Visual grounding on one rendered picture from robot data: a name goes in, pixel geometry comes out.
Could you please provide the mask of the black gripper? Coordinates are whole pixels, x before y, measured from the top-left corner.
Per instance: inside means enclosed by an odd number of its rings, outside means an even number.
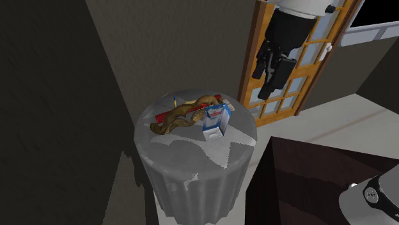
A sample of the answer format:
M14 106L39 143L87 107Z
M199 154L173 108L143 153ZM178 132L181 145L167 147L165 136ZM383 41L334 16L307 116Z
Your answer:
M268 74L267 68L273 48L279 47L287 56L293 49L299 48L316 21L291 15L280 9L274 10L265 32L265 39L256 55L256 67L252 78L260 79L264 72ZM258 98L266 100L275 89L283 89L296 63L295 59L281 56L276 61L271 78L262 86Z

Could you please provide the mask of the wooden door with glass panes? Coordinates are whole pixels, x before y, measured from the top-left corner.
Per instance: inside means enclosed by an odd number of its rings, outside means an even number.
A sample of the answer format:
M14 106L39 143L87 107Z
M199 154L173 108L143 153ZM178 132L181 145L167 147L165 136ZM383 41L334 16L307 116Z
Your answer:
M251 75L256 66L256 53L277 6L266 0L256 0L237 100L252 112L258 127L299 114L360 2L337 0L333 3L336 7L333 14L317 18L304 44L292 51L291 57L297 59L297 64L283 89L260 100L257 95L265 77L253 79Z

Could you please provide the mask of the blue and white carton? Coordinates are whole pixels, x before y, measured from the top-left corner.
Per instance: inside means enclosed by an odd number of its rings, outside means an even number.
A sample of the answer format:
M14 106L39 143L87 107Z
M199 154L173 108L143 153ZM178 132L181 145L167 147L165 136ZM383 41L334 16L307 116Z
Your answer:
M202 133L206 141L224 136L229 120L230 108L226 103L205 108Z

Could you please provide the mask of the white framed window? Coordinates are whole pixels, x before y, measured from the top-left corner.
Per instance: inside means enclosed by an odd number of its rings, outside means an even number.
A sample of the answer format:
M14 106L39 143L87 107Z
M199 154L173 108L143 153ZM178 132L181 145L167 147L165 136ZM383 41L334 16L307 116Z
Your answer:
M353 26L358 15L372 21ZM346 47L394 37L399 37L399 0L361 0L338 43Z

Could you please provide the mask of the red book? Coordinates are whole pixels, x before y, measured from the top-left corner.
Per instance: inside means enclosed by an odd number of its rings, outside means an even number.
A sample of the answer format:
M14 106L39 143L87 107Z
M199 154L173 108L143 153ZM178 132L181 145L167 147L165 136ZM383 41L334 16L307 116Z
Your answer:
M223 98L220 94L217 95L204 95L196 100L186 101L181 105L177 105L170 111L163 112L155 116L158 124L164 123L166 119L171 120L173 117L185 116L188 113L199 111L208 106L213 106L223 103Z

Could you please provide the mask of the dark brown robot stand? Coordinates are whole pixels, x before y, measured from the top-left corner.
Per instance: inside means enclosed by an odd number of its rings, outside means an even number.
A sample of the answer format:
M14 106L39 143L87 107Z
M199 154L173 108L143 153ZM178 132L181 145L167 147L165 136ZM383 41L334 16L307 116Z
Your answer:
M246 190L245 225L350 225L338 198L399 159L271 137Z

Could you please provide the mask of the round table with grey cloth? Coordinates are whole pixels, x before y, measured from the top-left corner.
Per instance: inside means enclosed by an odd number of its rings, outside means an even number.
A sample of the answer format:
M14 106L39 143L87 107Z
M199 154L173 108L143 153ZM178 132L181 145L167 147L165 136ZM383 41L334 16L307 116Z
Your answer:
M179 225L216 224L226 217L240 192L256 146L256 123L236 99L222 95L235 108L225 135L206 141L202 121L166 135L150 130L155 116L203 95L204 89L180 90L153 101L140 115L134 143L161 209Z

